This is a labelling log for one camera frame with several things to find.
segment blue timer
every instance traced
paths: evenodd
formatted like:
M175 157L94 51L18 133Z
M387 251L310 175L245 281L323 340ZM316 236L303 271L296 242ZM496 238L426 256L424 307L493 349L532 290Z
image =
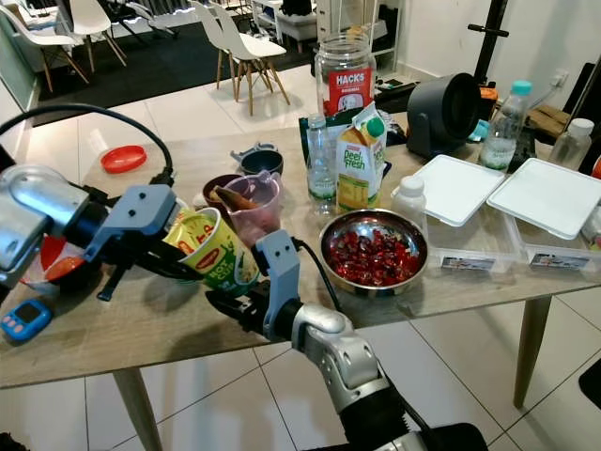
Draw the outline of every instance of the blue timer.
M48 325L53 314L37 299L29 299L8 312L0 322L0 327L15 341L25 341L34 337Z

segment blue bottle cap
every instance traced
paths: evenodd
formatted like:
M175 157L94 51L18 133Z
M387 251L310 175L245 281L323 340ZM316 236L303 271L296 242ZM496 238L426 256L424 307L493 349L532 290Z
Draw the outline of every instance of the blue bottle cap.
M532 83L526 80L516 80L511 85L511 93L518 96L530 96Z

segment shelf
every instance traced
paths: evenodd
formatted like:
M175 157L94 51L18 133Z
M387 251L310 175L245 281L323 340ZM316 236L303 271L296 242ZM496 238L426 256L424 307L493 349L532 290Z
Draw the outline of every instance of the shelf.
M394 47L391 47L390 49L378 50L377 52L373 52L373 55L378 56L379 54L388 54L390 52L394 52Z
M275 21L270 16L265 14L264 12L260 13L257 17L261 21L266 22L266 23L271 23L273 26L275 26Z

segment brown cup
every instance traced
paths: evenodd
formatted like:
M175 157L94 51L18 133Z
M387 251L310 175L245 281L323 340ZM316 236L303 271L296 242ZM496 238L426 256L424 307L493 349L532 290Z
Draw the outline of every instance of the brown cup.
M222 217L225 219L225 221L230 226L232 225L232 221L229 218L229 214L227 213L227 208L221 202L216 202L214 200L211 200L210 192L213 191L213 188L215 188L216 186L224 187L230 181L239 179L240 177L242 177L240 174L225 174L223 176L219 176L219 177L216 177L215 179L209 180L207 183L205 183L205 186L203 188L203 197L205 198L207 205L209 207L213 207L213 208L219 210L219 213L222 214Z

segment water bottle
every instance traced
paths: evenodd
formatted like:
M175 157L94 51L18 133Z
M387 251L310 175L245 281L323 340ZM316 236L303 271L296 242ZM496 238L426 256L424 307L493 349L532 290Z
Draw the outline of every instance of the water bottle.
M559 166L578 171L591 143L594 124L589 119L577 118L570 122L567 132L555 143L549 161Z
M518 80L511 94L490 121L488 137L480 152L480 164L491 169L507 171L516 152L516 143L528 111L528 96L532 83Z
M307 162L307 185L313 204L313 211L318 217L327 220L333 217L336 210L336 177L334 158L328 140L326 119L322 115L309 117L307 131L309 160Z
M404 218L413 221L419 228L425 227L424 179L419 176L407 176L391 194L392 210Z

